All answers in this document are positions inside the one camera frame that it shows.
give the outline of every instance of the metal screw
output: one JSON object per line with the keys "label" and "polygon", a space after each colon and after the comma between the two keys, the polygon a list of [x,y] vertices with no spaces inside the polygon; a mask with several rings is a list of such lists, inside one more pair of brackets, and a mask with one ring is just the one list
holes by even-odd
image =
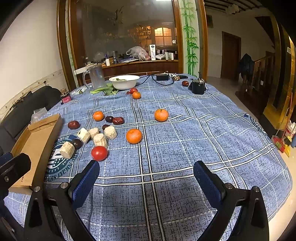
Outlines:
{"label": "metal screw", "polygon": [[253,189],[254,189],[255,192],[259,192],[260,191],[260,188],[257,187],[257,186],[253,187]]}
{"label": "metal screw", "polygon": [[66,188],[68,186],[68,183],[64,182],[61,184],[61,188]]}
{"label": "metal screw", "polygon": [[37,186],[37,187],[34,188],[34,192],[39,192],[39,190],[40,190],[40,187],[39,186]]}
{"label": "metal screw", "polygon": [[231,183],[225,183],[225,187],[227,189],[232,189],[233,188],[233,185]]}

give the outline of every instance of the glass panel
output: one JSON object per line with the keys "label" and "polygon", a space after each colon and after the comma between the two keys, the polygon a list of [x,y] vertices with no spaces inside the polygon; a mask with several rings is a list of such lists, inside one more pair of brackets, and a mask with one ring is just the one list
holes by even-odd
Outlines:
{"label": "glass panel", "polygon": [[175,21],[172,1],[82,0],[83,38],[90,61],[125,54],[134,46],[146,52],[150,44],[157,49],[177,50],[172,44]]}

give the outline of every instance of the glass mug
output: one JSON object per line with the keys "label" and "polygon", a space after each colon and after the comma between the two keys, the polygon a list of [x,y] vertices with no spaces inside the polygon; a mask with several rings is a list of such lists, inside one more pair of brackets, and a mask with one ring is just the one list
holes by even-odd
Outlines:
{"label": "glass mug", "polygon": [[[91,83],[87,84],[85,81],[85,75],[89,74]],[[98,88],[106,87],[105,78],[101,64],[89,67],[87,71],[83,72],[82,80],[84,85],[90,90],[96,90]]]}

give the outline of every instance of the black leather couch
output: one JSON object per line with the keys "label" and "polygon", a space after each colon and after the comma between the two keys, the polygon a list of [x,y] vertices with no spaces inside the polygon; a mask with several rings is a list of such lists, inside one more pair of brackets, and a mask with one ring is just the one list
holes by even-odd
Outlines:
{"label": "black leather couch", "polygon": [[34,110],[46,108],[50,110],[61,101],[61,92],[50,86],[44,86],[25,99],[5,117],[0,124],[0,156],[10,152],[24,129],[30,124]]}

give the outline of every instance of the pink label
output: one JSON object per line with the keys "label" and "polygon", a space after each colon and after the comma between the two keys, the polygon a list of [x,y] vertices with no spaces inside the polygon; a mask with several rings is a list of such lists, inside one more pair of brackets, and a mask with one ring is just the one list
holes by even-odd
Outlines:
{"label": "pink label", "polygon": [[67,97],[64,97],[62,99],[62,101],[63,101],[64,104],[67,103],[67,102],[69,102],[70,100],[71,100],[71,96],[67,96]]}

